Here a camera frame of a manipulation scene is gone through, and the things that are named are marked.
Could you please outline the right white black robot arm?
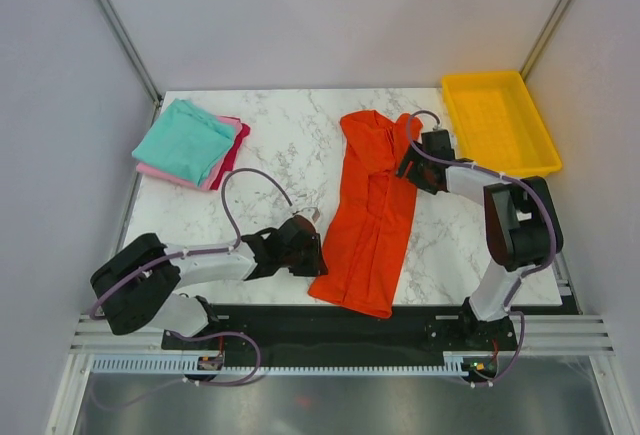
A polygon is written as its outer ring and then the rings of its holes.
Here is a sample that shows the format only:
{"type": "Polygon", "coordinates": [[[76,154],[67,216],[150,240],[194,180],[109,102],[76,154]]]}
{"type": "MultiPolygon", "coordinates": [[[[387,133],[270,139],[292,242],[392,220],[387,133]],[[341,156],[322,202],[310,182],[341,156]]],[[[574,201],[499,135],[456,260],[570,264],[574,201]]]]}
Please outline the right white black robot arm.
{"type": "Polygon", "coordinates": [[[523,281],[549,266],[564,245],[546,180],[500,175],[456,158],[445,129],[412,141],[396,176],[432,195],[459,195],[483,208],[490,261],[457,318],[446,320],[440,332],[456,348],[489,349],[493,342],[513,347],[512,301],[523,281]]]}

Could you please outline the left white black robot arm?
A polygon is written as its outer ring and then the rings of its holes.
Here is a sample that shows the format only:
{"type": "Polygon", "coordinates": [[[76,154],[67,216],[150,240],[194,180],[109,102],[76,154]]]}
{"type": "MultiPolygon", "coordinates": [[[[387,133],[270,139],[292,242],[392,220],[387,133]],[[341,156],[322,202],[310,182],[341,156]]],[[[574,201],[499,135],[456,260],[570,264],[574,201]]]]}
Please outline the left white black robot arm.
{"type": "Polygon", "coordinates": [[[104,320],[116,336],[144,327],[198,348],[219,337],[219,318],[202,295],[184,287],[217,281],[248,282],[285,269],[295,277],[328,273],[321,236],[311,219],[296,213],[278,227],[240,234],[227,244],[164,244],[154,233],[138,236],[90,278],[96,302],[89,317],[104,320]]]}

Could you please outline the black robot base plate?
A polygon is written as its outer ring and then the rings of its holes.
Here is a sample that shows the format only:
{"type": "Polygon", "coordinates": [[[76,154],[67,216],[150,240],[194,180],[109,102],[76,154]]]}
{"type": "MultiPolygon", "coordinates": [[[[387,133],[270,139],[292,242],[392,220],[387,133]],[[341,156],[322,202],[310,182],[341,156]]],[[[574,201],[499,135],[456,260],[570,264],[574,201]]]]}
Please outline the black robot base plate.
{"type": "Polygon", "coordinates": [[[506,354],[515,345],[492,343],[489,349],[456,348],[440,330],[446,320],[457,318],[457,307],[406,307],[394,309],[388,319],[331,306],[234,306],[214,307],[219,318],[212,336],[202,343],[183,343],[164,334],[165,350],[213,351],[225,358],[251,365],[263,360],[336,365],[431,364],[447,352],[506,354]]]}

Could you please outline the orange t-shirt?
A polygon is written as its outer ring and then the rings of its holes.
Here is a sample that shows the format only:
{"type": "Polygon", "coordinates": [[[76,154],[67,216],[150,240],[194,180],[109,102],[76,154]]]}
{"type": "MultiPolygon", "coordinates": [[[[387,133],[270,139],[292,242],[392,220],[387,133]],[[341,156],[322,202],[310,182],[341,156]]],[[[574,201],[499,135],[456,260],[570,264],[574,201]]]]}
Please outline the orange t-shirt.
{"type": "Polygon", "coordinates": [[[322,246],[328,273],[310,285],[318,300],[376,318],[392,314],[411,235],[417,188],[396,171],[422,123],[375,110],[345,115],[340,199],[322,246]]]}

